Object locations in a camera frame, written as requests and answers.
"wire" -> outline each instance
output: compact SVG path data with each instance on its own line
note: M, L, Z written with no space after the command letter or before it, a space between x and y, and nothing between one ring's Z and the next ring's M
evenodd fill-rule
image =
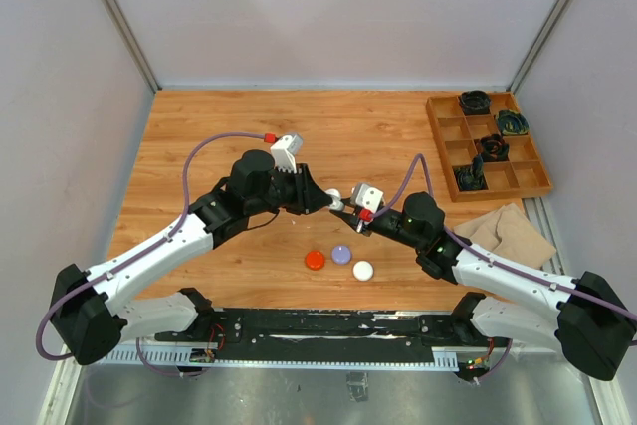
M212 342L212 339L215 337L215 327L217 327L219 330L221 330L221 333L223 333L223 335L221 335L221 342L219 343L219 346L217 347L217 351L220 351L223 348L224 344L226 343L226 331L223 329L221 325L219 325L218 323L215 323L212 326L212 331L210 332L210 338L208 339L208 345L206 346L207 351L211 351L210 342Z
M407 174L405 176L405 179L403 180L402 184L400 185L400 188L398 188L398 191L396 192L396 194L394 195L393 198L391 198L391 201L389 201L389 203L387 204L387 206L383 207L382 209L380 209L377 213L372 215L372 218L376 218L378 216L380 216L381 214L384 214L385 211L387 211L389 208L391 208L391 206L393 206L393 204L398 201L398 199L400 198L400 196L402 195L402 193L405 191L405 188L407 187L407 183L409 183L409 180L411 179L411 175L414 172L414 168L416 167L416 161L420 159L422 162L422 166L423 166L423 170L425 172L425 179L427 180L427 188L429 190L429 195L431 197L433 197L433 190L431 187L431 177L430 177L430 173L429 173L429 168L427 167L427 161L425 160L425 157L419 153L416 156L414 156L413 161L411 162L411 165L409 166L409 170L407 171ZM468 246L467 244L465 244L460 238L458 238L458 236L456 236L447 226L444 227L445 232L449 235L449 237L456 243L458 244L460 247L462 247L464 250L470 252L471 254L473 254L474 256L476 256L478 259L482 259L483 261L486 261L489 264L492 264L494 266L497 266L501 269L504 269L505 271L508 271L512 274L515 274L517 276L520 276L522 278L528 279L530 281L533 281L535 283L538 283L542 286L546 286L548 288L553 286L553 283L551 281L547 281L546 279L543 278L537 278L536 276L526 273L524 271L520 271L516 268L513 268L507 264L501 263L499 261L492 261L488 256L485 256L484 254L481 254L480 252L476 251L474 248L472 248L471 246ZM559 291L562 291L564 293L568 293L571 294L573 296L578 296L579 298L585 299L587 301L590 301L592 303L598 304L599 306L602 306L604 308L610 309L611 311L618 313L622 316L625 316L631 320L634 320L637 322L637 314L631 313L630 311L620 308L619 306L616 306L612 303L609 303L608 301L605 301L604 299L600 299L597 298L591 294L587 294L584 293L582 291L578 291L577 289L573 289L573 288L568 288L567 286L563 286L561 284L556 284L556 287ZM637 340L633 340L630 342L630 346L635 346L637 345Z
M402 196L402 193L405 192L405 188L407 188L407 184L409 183L411 176L414 174L414 169L416 169L416 163L418 162L418 160L420 160L420 162L422 163L422 169L425 173L425 180L427 181L427 192L429 193L429 196L431 196L432 198L434 197L434 187L431 184L429 168L427 167L427 159L422 153L418 153L414 156L414 159L411 161L411 164L409 165L409 169L407 170L407 174L405 175L405 179L402 180L402 184L398 188L398 191L396 191L396 194L394 194L394 197L391 198L385 206L383 206L374 214L372 214L371 215L372 219L385 214L396 203L396 201L400 199L400 196Z
M476 358L473 362L475 364L479 364L489 360L489 357L491 357L491 354L494 352L495 347L496 347L496 343L494 342L492 338L489 338L489 350L487 351L485 355L483 355L482 357Z
M507 348L505 348L505 353L502 354L502 357L500 357L500 360L498 360L498 363L496 363L496 365L491 367L491 370L489 370L487 373L485 373L482 377L478 379L479 383L482 383L482 381L485 378L489 378L491 375L495 374L498 371L498 369L502 367L503 363L505 363L505 359L509 356L509 352L511 352L511 346L513 345L513 343L514 343L513 340L509 339Z
M180 377L180 378L181 377L198 377L199 375L203 375L204 373L210 370L210 367L207 367L204 370L201 370L198 372L166 372L164 370L161 370L160 368L155 367L146 359L146 357L143 355L143 352L141 351L140 344L141 344L141 341L139 340L139 337L138 337L135 340L135 348L137 349L137 357L139 357L139 360L141 361L141 363L143 363L143 365L146 368L150 369L151 371L159 375L163 375L164 377Z
M177 223L175 224L175 227L168 232L168 235L167 235L168 238L171 238L173 235L177 234L177 232L179 231L183 223L186 221L186 217L188 216L188 207L190 206L190 192L188 190L188 168L190 167L190 163L192 162L193 158L199 152L199 150L203 148L204 146L206 146L208 143L211 143L212 141L215 141L217 139L229 138L229 137L265 139L266 136L264 134L258 134L258 133L244 133L239 131L232 131L228 133L220 133L220 134L215 134L213 136L210 136L209 138L204 139L197 146L194 147L194 149L190 152L190 154L186 158L186 161L184 162L183 170L181 173L181 185L183 189L184 206L181 211L181 215L179 216L179 219L177 220ZM147 254L156 250L158 247L164 244L167 240L168 239L166 237L162 237L161 239L157 240L155 243L151 244L147 248L139 251L134 256L131 256L130 258L123 261L122 263L118 264L117 266L112 268L110 271L100 274L96 278L73 289L72 291L70 291L69 293L66 293L57 301L55 301L53 305L49 308L49 310L44 314L44 316L42 317L42 320L40 320L40 323L38 324L38 329L36 331L36 350L38 351L40 356L42 356L43 358L46 358L47 360L65 360L73 356L71 353L66 353L63 355L53 355L47 352L43 345L43 335L44 335L44 330L47 327L47 323L49 323L53 315L66 302L68 302L75 296L81 294L82 292L86 291L87 289L92 288L94 285L100 283L101 281L105 280L107 276L114 275L124 270L125 268L133 264L135 261L138 261L139 259L143 258Z
M248 228L246 229L246 231L254 231L255 229L264 228L268 226L270 223L272 223L275 219L277 219L277 216L279 216L279 210L277 210L274 216L270 218L268 221L266 221L265 223L260 224L259 226L253 226L252 228Z

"wooden table surface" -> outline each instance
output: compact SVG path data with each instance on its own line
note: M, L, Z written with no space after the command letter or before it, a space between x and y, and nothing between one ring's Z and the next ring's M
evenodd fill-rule
M202 139L225 131L298 132L307 163L323 189L348 192L360 181L390 198L417 152L427 157L438 205L450 227L511 200L452 203L427 120L425 103L436 92L240 91L157 94L110 247L114 257L174 220L182 208L181 168ZM208 192L255 139L222 139L192 162L190 197ZM426 189L420 167L407 194ZM251 226L267 220L257 217ZM374 266L374 277L357 281L351 265L331 262L329 253L347 245L353 261ZM323 251L325 267L313 272L306 253ZM220 307L390 309L447 311L468 291L422 272L408 247L377 235L355 234L327 210L311 216L284 211L266 228L250 231L219 249L181 265L154 283L142 298L168 296L195 287Z

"red bottle cap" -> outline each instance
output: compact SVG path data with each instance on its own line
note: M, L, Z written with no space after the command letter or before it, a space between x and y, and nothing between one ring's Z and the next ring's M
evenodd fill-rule
M321 251L309 251L306 255L306 266L308 266L313 271L318 271L322 269L325 265L325 256Z

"wooden tray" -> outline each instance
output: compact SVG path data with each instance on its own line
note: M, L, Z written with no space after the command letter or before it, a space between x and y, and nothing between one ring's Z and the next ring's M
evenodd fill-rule
M485 162L487 189L458 189L453 168L471 163L478 154L480 138L499 133L494 115L502 109L520 112L516 98L511 93L489 94L489 97L490 114L475 116L463 114L458 95L430 97L427 101L427 114L452 201L543 196L552 189L552 183L531 134L504 137L509 144L509 161Z

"red connector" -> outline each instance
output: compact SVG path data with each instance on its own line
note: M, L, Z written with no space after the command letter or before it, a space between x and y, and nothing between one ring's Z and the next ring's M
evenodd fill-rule
M370 223L374 219L371 217L372 214L373 213L369 211L368 209L363 209L362 211L360 211L360 213L358 213L358 217L362 219L363 221Z

